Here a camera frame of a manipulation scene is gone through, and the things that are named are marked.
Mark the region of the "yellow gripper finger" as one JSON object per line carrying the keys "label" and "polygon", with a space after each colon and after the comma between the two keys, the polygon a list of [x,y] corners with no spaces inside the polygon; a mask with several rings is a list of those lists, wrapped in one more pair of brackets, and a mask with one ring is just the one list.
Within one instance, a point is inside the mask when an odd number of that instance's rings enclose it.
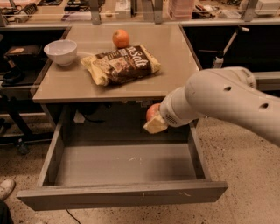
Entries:
{"label": "yellow gripper finger", "polygon": [[159,112],[152,115],[143,126],[150,134],[162,132],[168,128],[168,124]]}

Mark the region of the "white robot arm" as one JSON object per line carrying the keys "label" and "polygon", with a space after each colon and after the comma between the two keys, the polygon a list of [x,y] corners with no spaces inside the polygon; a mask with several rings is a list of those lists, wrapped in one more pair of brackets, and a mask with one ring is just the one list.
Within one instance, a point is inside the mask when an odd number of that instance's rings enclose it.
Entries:
{"label": "white robot arm", "polygon": [[193,74],[183,87],[148,109],[144,128],[155,134],[205,116],[241,126],[280,145],[280,99],[257,90],[254,75],[239,66]]}

